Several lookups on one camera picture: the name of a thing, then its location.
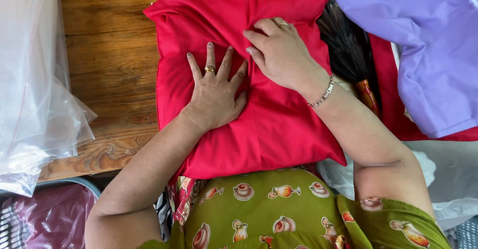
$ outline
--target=wood grain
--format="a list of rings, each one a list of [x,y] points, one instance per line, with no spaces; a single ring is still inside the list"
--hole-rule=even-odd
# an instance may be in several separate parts
[[[42,168],[41,181],[123,168],[157,132],[156,0],[61,0],[72,93],[98,114],[96,139]]]

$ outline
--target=red fabric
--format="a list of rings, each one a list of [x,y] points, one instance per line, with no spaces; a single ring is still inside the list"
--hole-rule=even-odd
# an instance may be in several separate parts
[[[158,63],[156,85],[158,124],[162,129],[191,100],[193,78],[186,53],[200,67],[206,44],[215,44],[216,64],[232,45],[236,56],[231,75],[251,44],[242,36],[262,18],[282,17],[294,24],[314,59],[330,72],[328,48],[315,20],[328,0],[158,0],[144,13],[156,22]],[[209,179],[272,170],[332,158],[346,164],[342,149],[328,128],[295,91],[266,78],[249,60],[248,76],[238,93],[248,103],[238,119],[206,133],[176,176]]]
[[[398,70],[389,41],[369,34],[382,102],[382,122],[401,141],[430,140],[407,117],[398,95]],[[478,141],[478,127],[441,137],[440,141]]]

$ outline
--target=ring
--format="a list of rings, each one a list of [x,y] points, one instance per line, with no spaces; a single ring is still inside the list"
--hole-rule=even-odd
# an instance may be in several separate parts
[[[204,67],[204,70],[206,70],[206,72],[216,72],[216,68],[212,65],[207,65],[206,67]]]
[[[279,23],[278,27],[280,27],[281,25],[284,25],[284,26],[286,26],[286,27],[289,28],[289,29],[291,28],[291,27],[289,26],[289,24],[287,23],[287,21],[285,21],[285,20],[281,21],[281,23]]]

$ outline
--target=forearm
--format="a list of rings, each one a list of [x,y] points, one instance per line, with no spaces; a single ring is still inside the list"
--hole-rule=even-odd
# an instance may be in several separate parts
[[[94,212],[120,215],[152,207],[203,134],[184,113],[179,114],[111,181]]]
[[[316,79],[301,91],[308,102],[319,100],[330,77],[325,70],[315,71]],[[395,137],[358,99],[335,84],[332,93],[314,111],[336,137],[344,151],[361,166],[416,161],[413,153]]]

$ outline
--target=silver bracelet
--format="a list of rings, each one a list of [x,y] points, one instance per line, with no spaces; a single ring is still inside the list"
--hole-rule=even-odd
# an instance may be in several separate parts
[[[322,96],[322,98],[320,98],[320,100],[314,102],[313,104],[307,102],[307,105],[310,107],[316,107],[321,105],[327,99],[327,97],[331,94],[333,87],[334,87],[334,80],[332,79],[332,76],[330,76],[330,83],[329,83],[329,87],[326,90],[326,93]]]

